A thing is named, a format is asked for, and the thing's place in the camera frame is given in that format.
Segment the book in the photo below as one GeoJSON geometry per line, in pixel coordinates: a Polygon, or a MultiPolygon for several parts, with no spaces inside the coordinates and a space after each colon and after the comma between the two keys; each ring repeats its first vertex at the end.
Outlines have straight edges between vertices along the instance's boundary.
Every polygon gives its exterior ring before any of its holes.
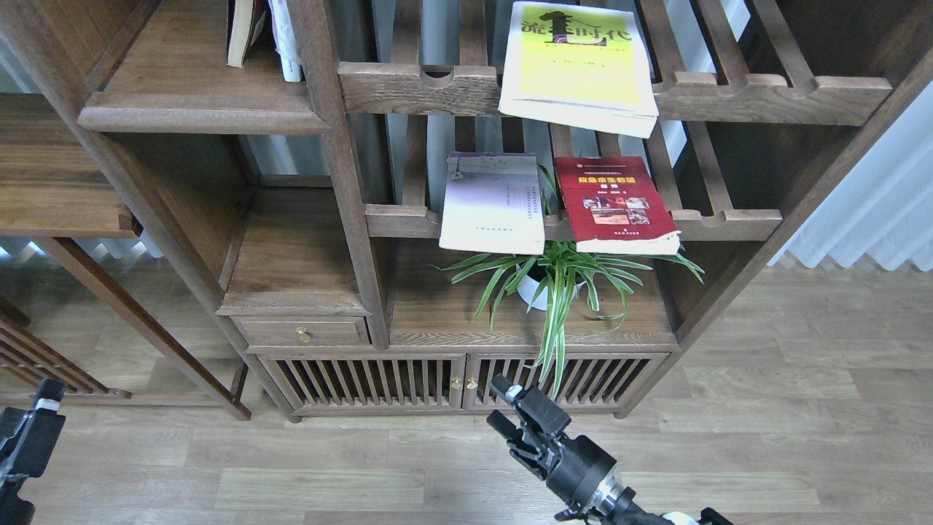
{"type": "Polygon", "coordinates": [[[641,157],[558,157],[554,171],[577,250],[677,254],[680,232],[641,157]]]}
{"type": "Polygon", "coordinates": [[[266,0],[229,0],[227,65],[243,67],[268,27],[269,4],[266,0]]]}
{"type": "Polygon", "coordinates": [[[447,159],[441,248],[544,253],[533,153],[460,153],[447,159]]]}
{"type": "Polygon", "coordinates": [[[285,0],[269,0],[272,10],[272,37],[275,39],[275,51],[282,62],[282,78],[287,82],[301,82],[301,55],[298,52],[298,40],[292,28],[288,4],[285,0]]]}
{"type": "Polygon", "coordinates": [[[648,138],[658,107],[634,14],[515,2],[499,111],[648,138]]]}

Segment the slatted cabinet door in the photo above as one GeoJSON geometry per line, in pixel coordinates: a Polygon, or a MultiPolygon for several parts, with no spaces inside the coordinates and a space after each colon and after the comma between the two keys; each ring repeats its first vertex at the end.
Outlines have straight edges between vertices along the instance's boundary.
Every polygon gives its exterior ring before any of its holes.
{"type": "Polygon", "coordinates": [[[411,413],[461,407],[463,355],[260,356],[295,416],[411,413]]]}
{"type": "MultiPolygon", "coordinates": [[[[578,412],[613,412],[638,393],[668,356],[667,352],[578,353],[567,352],[564,381],[556,402],[578,412]]],[[[540,369],[532,367],[536,355],[471,355],[466,362],[464,409],[501,408],[504,399],[492,393],[493,377],[502,374],[525,388],[536,386],[550,395],[554,369],[541,381],[540,369]]]]}

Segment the drawer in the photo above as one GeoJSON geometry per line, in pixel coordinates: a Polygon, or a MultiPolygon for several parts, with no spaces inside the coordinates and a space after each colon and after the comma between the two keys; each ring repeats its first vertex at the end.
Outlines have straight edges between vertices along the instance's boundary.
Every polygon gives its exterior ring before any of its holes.
{"type": "Polygon", "coordinates": [[[363,318],[231,317],[251,346],[314,347],[368,345],[363,318]]]}

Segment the drawer knob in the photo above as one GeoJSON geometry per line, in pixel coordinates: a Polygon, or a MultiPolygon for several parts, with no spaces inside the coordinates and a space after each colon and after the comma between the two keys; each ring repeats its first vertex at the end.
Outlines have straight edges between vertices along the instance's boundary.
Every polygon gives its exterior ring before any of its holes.
{"type": "Polygon", "coordinates": [[[298,333],[299,343],[311,343],[311,334],[308,333],[308,330],[306,328],[304,328],[303,326],[300,328],[296,328],[295,332],[298,333]]]}

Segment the wooden floorboard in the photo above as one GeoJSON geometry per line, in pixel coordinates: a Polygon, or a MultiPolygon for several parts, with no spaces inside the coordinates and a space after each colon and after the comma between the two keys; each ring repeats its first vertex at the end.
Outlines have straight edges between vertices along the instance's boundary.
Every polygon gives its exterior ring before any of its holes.
{"type": "MultiPolygon", "coordinates": [[[[208,367],[222,336],[164,262],[108,267],[208,367]]],[[[30,329],[118,388],[189,389],[105,306],[47,264],[2,263],[30,329]]],[[[623,420],[574,416],[648,510],[736,524],[928,523],[933,277],[771,268],[623,420]]],[[[481,416],[251,421],[216,408],[63,405],[35,525],[552,523],[561,503],[481,416]]]]}

